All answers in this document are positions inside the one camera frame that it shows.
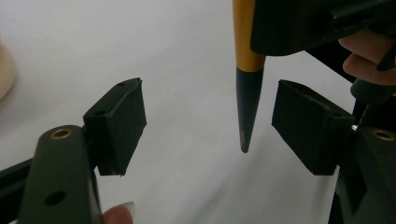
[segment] white surface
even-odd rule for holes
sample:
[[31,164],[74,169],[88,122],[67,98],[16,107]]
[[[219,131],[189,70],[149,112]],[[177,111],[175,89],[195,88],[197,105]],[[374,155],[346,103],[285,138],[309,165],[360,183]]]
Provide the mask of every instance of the white surface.
[[0,102],[0,169],[141,77],[148,126],[127,175],[99,177],[103,210],[135,201],[135,223],[327,223],[335,176],[312,176],[271,126],[277,82],[347,111],[349,85],[306,53],[268,58],[250,151],[239,149],[232,6],[225,0],[0,2],[19,71]]

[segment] black pen tip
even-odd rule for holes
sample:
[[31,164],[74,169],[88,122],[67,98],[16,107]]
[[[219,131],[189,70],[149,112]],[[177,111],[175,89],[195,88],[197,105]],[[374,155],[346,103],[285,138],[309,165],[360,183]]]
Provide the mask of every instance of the black pen tip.
[[259,106],[262,92],[262,74],[263,69],[257,72],[244,72],[236,68],[239,139],[241,149],[245,153],[248,152]]

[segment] screw hole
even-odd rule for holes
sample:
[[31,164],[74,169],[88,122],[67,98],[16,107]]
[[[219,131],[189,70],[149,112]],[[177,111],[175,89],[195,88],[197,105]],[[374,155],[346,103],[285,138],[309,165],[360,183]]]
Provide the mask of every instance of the screw hole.
[[46,198],[45,204],[47,206],[56,205],[63,201],[65,197],[66,192],[64,192],[63,190],[56,191],[54,193],[51,193],[51,195]]
[[373,134],[374,134],[377,138],[382,139],[382,140],[384,140],[384,141],[390,141],[390,142],[392,142],[392,141],[396,140],[396,138],[395,138],[395,136],[394,136],[393,134],[388,133],[388,132],[385,132],[385,131],[374,130],[374,131],[373,131]]
[[95,116],[103,116],[106,113],[106,111],[101,110],[95,113]]
[[64,139],[70,135],[72,135],[73,131],[71,129],[59,129],[55,132],[51,133],[49,136],[52,140],[60,140]]

